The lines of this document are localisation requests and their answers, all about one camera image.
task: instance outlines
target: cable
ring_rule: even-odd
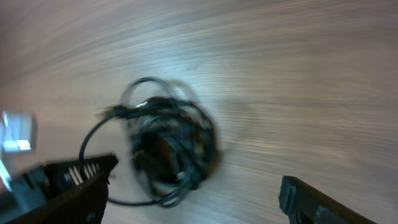
[[[144,82],[154,82],[169,97],[155,96],[137,107],[129,107],[135,88]],[[175,97],[171,87],[158,78],[141,78],[132,82],[121,97],[121,104],[109,107],[104,118],[94,126],[81,144],[80,175],[84,173],[86,146],[94,133],[111,119],[121,119],[131,145],[133,170],[136,177],[144,174],[146,186],[141,187],[152,198],[148,202],[123,202],[109,198],[108,202],[123,206],[178,205],[191,190],[199,187],[215,157],[215,134],[211,119],[194,102]]]

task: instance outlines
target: wood grain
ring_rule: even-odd
[[[396,222],[395,1],[0,3],[0,105],[39,121],[37,151],[19,169],[77,156],[92,113],[140,77],[184,83],[216,121],[223,157],[200,190],[171,210],[108,205],[103,223],[288,223],[283,175]],[[153,93],[145,84],[133,101]],[[88,153],[121,158],[113,197],[146,199],[119,131],[102,129]]]

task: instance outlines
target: black cable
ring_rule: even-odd
[[[159,84],[168,94],[152,97],[140,107],[128,107],[136,86],[144,82]],[[147,178],[147,190],[152,198],[148,202],[123,202],[109,198],[116,205],[160,205],[171,208],[178,205],[191,190],[198,188],[207,175],[215,156],[213,123],[207,114],[191,101],[179,100],[171,87],[158,78],[141,78],[131,83],[121,97],[121,104],[104,112],[104,118],[87,134],[79,153],[80,174],[84,173],[84,153],[94,133],[111,119],[122,119],[131,143],[134,172]],[[132,127],[145,119],[137,133]]]

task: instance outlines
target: black wire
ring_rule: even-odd
[[[136,86],[144,82],[159,84],[168,94],[168,98],[153,97],[146,101],[142,107],[128,107],[129,98]],[[84,153],[88,141],[94,133],[111,119],[123,119],[127,122],[125,130],[128,135],[131,129],[131,121],[139,118],[147,118],[139,128],[137,134],[128,136],[131,142],[131,153],[135,173],[143,172],[147,176],[149,196],[148,202],[123,202],[109,198],[108,201],[116,205],[124,206],[149,206],[160,205],[171,208],[178,205],[191,190],[198,188],[209,171],[209,167],[215,156],[215,136],[213,123],[207,114],[191,101],[179,100],[174,96],[171,87],[158,78],[141,78],[131,83],[121,97],[121,104],[110,107],[104,113],[104,118],[87,134],[81,144],[79,160],[80,174],[83,180],[87,179],[84,173]],[[165,141],[169,146],[169,173],[173,178],[164,181],[158,178],[165,167],[159,161],[158,155],[151,151],[157,147],[157,141],[151,141],[148,136]],[[201,142],[203,152],[197,151],[197,142]],[[168,185],[174,188],[164,193],[156,186]]]

